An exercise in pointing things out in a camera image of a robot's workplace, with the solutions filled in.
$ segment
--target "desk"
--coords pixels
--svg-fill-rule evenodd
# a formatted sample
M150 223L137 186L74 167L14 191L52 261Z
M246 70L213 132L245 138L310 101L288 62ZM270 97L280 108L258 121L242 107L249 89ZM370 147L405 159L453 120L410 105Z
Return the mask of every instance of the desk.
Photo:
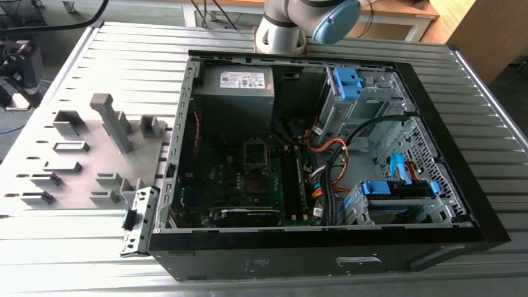
M166 0L169 2L181 2L181 9L185 17L185 26L196 27L196 8L189 0ZM197 8L204 9L202 1L194 0ZM265 0L217 0L221 8L226 12L238 12L244 14L262 14ZM214 4L208 1L209 10L214 10ZM369 19L369 6L362 6L358 22L366 22ZM400 0L380 0L373 3L373 23L406 25L410 30L405 36L405 41L420 41L430 21L438 18L438 13L430 4L424 10L416 9Z
M42 209L9 212L2 203L38 156L50 150L42 140L52 112L89 113L93 92L110 93L126 118L156 115L176 119L188 51L253 51L250 31L206 30L106 22L86 28L60 73L0 166L0 295L33 293L80 296L516 296L528 290L528 184L525 137L468 67L444 45L346 39L336 46L308 40L310 56L409 62L444 119L474 177L509 231L512 242L489 252L464 255L413 273L350 277L176 282L152 257L118 258L124 209ZM165 170L161 162L160 172Z

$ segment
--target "power supply label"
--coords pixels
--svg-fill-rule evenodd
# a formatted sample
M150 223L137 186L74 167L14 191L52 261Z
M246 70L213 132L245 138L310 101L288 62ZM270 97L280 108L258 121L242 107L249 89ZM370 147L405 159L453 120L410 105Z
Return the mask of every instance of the power supply label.
M220 88L265 88L264 73L261 72L222 72Z

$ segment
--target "sticker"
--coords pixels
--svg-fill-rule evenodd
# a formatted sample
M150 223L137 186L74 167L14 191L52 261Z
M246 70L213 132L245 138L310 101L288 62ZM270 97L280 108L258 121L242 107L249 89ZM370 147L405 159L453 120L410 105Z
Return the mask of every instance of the sticker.
M344 263L381 262L377 257L337 257L337 266L342 267Z
M261 72L222 72L220 88L265 88L264 73Z
M321 218L322 217L322 209L318 207L313 207L313 216Z
M321 133L322 133L322 129L321 128L318 128L317 126L313 126L312 130L316 133L316 135L321 135Z

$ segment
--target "gray part holder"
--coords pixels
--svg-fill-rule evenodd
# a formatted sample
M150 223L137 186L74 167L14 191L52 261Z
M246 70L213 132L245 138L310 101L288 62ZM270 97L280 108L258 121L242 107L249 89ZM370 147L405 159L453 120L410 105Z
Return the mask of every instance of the gray part holder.
M116 112L113 111L112 102L113 98L109 94L96 93L93 94L89 106L100 114L108 135L113 139L118 150L121 153L129 153L132 151L132 143L126 137L126 130L122 127L122 122L120 122Z

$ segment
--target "cable on floor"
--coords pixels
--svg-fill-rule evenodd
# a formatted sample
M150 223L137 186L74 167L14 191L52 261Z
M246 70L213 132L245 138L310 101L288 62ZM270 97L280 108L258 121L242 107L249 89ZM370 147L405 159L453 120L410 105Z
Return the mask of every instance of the cable on floor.
M37 32L49 32L49 31L62 31L62 30L72 30L72 29L78 29L88 27L92 25L102 15L106 6L108 6L109 0L102 0L102 3L100 4L98 10L93 17L80 23L72 24L72 25L58 25L58 26L34 26L34 27L18 27L18 28L8 28L8 29L1 29L0 30L0 36L6 36L6 35L16 35L16 34L29 34L29 33L37 33Z
M14 131L17 131L17 130L22 129L24 127L25 127L25 124L24 124L24 125L21 125L20 127L14 128L14 129L12 129L12 130L8 130L8 131L4 131L4 132L0 132L0 135L9 134L9 133L12 133L12 132L14 132Z

